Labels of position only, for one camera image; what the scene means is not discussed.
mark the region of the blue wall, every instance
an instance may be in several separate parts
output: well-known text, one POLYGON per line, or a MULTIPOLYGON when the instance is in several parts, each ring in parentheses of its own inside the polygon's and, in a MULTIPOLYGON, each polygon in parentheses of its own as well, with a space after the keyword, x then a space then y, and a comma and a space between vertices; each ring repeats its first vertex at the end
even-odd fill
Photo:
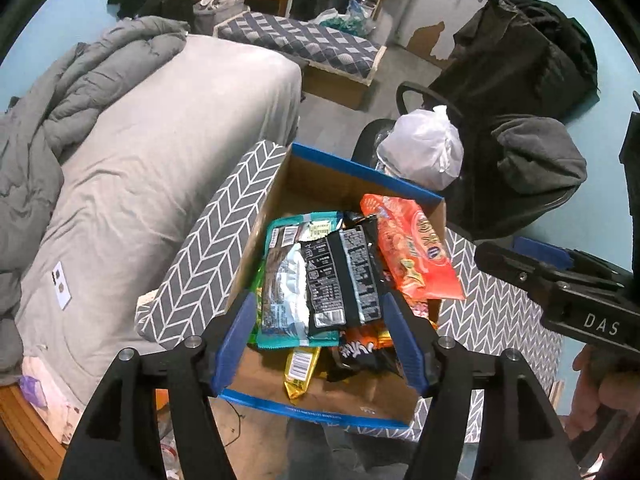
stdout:
MULTIPOLYGON (((576 146, 587 160, 587 181, 562 207, 545 214, 525 234, 567 248, 596 254, 621 267, 631 266, 631 218, 618 153, 640 91, 640 74, 620 40, 589 0, 545 0, 576 18, 587 30, 598 58, 600 101, 567 124, 576 146)), ((583 343, 564 338, 558 378, 565 390, 558 413, 571 410, 578 374, 571 365, 583 343)))
POLYGON ((47 0, 0 65, 0 110, 22 96, 53 61, 79 41, 91 43, 116 22, 107 0, 47 0))

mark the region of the argyle patterned cover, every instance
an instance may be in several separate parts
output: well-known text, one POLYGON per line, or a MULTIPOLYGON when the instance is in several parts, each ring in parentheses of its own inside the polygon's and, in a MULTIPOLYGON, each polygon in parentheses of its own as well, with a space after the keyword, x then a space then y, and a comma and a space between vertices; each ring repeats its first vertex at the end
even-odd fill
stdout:
POLYGON ((380 46, 334 28, 261 12, 245 12, 217 28, 223 40, 263 46, 367 79, 380 46))
MULTIPOLYGON (((213 317, 225 312, 242 250, 285 154, 284 148, 262 141, 241 159, 196 222, 156 298, 138 307, 136 329, 143 337, 173 348, 183 338, 201 334, 213 317)), ((561 336, 541 327, 540 307, 524 291, 478 270, 475 245, 447 229, 446 246, 466 301, 442 302, 438 332, 477 352, 499 354, 517 348, 549 391, 558 369, 561 336)), ((483 398, 482 391, 472 394, 467 442, 479 440, 483 398)), ((417 440, 427 412, 428 402, 420 400, 408 429, 349 429, 417 440)))

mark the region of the cardboard box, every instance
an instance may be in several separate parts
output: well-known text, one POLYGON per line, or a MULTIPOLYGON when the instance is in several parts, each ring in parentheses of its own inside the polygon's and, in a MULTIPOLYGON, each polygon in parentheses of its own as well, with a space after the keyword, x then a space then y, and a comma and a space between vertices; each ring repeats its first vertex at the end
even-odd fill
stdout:
MULTIPOLYGON (((441 197, 354 162, 293 144, 260 210, 229 300, 249 287, 264 256, 264 239, 271 221, 313 211, 360 211, 360 199, 365 193, 415 200, 441 240, 445 239, 445 204, 441 197)), ((433 320, 437 320, 439 308, 439 300, 430 303, 433 320)), ((307 393, 293 406, 283 384, 289 351, 247 347, 233 383, 221 396, 267 412, 342 426, 405 429, 413 420, 418 395, 404 379, 390 372, 378 376, 361 372, 339 383, 314 377, 307 393)), ((324 366, 321 358, 316 375, 324 366)))

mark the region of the green snack package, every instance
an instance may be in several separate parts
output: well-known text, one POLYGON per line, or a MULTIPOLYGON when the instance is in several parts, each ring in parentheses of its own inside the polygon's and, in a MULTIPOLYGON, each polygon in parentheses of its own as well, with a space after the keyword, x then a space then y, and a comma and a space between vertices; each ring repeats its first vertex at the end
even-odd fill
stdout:
POLYGON ((267 228, 258 348, 336 346, 337 330, 309 336, 306 266, 300 242, 323 238, 342 224, 337 211, 278 218, 267 228))
POLYGON ((260 332, 260 320, 262 319, 262 282, 264 281, 264 260, 260 263, 260 267, 258 267, 258 272, 255 273, 254 280, 251 283, 251 287, 249 290, 255 294, 256 300, 258 302, 258 311, 256 313, 255 325, 254 329, 251 330, 249 334, 250 345, 256 344, 256 336, 258 332, 260 332))

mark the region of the screw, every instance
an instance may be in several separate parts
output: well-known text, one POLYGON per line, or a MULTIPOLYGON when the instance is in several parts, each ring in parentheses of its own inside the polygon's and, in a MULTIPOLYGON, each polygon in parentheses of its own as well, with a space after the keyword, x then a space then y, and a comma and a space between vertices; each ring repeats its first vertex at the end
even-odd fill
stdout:
POLYGON ((456 345, 456 340, 448 335, 443 335, 438 338, 438 344, 443 348, 450 349, 456 345))
POLYGON ((135 355, 133 348, 123 348, 118 352, 118 359, 121 361, 129 361, 135 355))
POLYGON ((507 348, 504 351, 504 355, 506 355, 507 359, 511 361, 517 361, 520 359, 520 352, 518 352, 515 348, 507 348))
POLYGON ((197 348, 202 343, 202 338, 199 335, 190 335, 184 340, 184 345, 187 348, 197 348))

